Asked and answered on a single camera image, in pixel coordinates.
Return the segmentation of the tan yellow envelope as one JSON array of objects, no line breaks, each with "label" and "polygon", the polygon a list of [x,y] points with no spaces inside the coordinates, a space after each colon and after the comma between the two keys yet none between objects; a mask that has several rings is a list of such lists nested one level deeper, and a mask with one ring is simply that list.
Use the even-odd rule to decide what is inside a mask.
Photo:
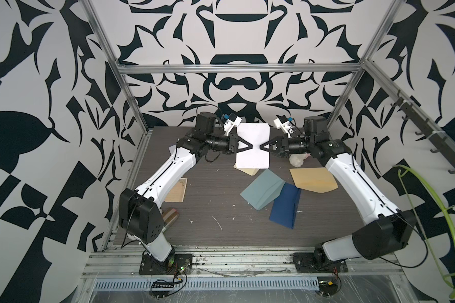
[{"label": "tan yellow envelope", "polygon": [[294,185],[314,193],[328,193],[338,188],[334,176],[324,167],[290,169]]}]

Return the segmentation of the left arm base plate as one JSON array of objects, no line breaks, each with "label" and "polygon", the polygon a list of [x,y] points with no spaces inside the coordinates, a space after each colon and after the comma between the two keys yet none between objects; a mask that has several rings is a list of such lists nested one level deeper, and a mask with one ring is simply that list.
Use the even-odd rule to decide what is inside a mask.
[{"label": "left arm base plate", "polygon": [[142,255],[140,262],[139,275],[169,275],[180,272],[181,270],[190,271],[192,269],[193,255],[175,254],[160,262],[151,255]]}]

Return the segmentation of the light blue envelope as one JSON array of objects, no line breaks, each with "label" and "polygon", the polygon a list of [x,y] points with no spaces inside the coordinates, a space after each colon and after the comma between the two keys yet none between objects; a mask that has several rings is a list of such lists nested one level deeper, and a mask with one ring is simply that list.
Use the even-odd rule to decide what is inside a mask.
[{"label": "light blue envelope", "polygon": [[280,195],[284,185],[283,179],[266,169],[240,193],[240,196],[259,211]]}]

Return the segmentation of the cream letter paper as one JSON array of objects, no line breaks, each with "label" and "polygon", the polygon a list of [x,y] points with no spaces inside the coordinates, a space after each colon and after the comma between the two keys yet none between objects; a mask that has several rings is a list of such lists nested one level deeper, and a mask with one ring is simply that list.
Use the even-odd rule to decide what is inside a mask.
[{"label": "cream letter paper", "polygon": [[167,203],[182,203],[184,201],[187,183],[188,183],[187,178],[181,178],[174,185],[172,190],[170,190],[164,201]]}]

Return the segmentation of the pale yellow envelope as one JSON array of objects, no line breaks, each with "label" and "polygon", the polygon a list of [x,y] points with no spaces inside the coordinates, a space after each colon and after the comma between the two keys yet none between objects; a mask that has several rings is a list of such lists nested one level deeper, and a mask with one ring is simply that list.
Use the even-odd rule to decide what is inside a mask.
[{"label": "pale yellow envelope", "polygon": [[241,171],[241,172],[244,172],[245,174],[251,175],[251,176],[256,175],[256,174],[258,173],[258,171],[259,171],[259,169],[239,168],[239,167],[237,166],[237,164],[235,164],[233,167],[234,167],[235,169],[237,169],[237,170],[239,170],[239,171]]}]

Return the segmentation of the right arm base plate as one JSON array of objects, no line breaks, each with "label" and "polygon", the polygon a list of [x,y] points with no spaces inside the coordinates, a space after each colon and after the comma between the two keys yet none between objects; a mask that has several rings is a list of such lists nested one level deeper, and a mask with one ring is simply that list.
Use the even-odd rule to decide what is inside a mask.
[{"label": "right arm base plate", "polygon": [[322,250],[314,252],[295,252],[293,264],[298,273],[347,272],[345,260],[331,261]]}]

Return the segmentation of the dark blue envelope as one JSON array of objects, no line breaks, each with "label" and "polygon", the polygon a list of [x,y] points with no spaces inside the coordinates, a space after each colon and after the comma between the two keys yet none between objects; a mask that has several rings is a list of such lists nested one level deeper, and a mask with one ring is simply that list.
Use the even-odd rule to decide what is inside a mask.
[{"label": "dark blue envelope", "polygon": [[294,229],[302,190],[285,183],[280,195],[274,200],[269,220],[289,229]]}]

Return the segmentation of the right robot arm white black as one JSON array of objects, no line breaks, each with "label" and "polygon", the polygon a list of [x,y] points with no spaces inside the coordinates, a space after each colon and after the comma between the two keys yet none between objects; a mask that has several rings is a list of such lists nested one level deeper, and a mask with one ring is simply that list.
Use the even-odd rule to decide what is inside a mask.
[{"label": "right robot arm white black", "polygon": [[357,257],[374,260],[408,245],[417,223],[415,215],[400,210],[377,189],[357,164],[352,151],[341,140],[331,138],[324,117],[306,117],[302,134],[297,134],[286,116],[276,118],[274,126],[283,134],[261,144],[260,148],[278,157],[310,154],[339,181],[364,222],[362,228],[348,236],[319,244],[314,252],[318,264]]}]

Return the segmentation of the white green-bordered letter paper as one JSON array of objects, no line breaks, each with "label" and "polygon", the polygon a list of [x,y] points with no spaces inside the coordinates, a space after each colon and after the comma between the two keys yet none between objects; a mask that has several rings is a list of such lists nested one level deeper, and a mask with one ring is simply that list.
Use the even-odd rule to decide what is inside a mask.
[{"label": "white green-bordered letter paper", "polygon": [[236,153],[236,166],[240,169],[268,169],[269,152],[260,145],[270,140],[270,126],[266,123],[242,122],[237,127],[237,135],[252,145],[250,150]]}]

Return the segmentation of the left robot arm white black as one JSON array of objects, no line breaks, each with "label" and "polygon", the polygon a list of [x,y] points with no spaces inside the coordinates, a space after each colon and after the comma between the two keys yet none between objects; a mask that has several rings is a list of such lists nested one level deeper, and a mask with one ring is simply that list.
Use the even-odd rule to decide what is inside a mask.
[{"label": "left robot arm white black", "polygon": [[120,195],[119,226],[127,236],[144,245],[154,260],[167,267],[174,262],[174,247],[164,236],[161,214],[168,193],[209,151],[235,154],[253,148],[251,143],[232,132],[241,124],[241,117],[235,114],[225,117],[220,135],[215,134],[218,120],[215,114],[197,114],[195,126],[170,148],[169,159],[154,175],[136,189],[125,189]]}]

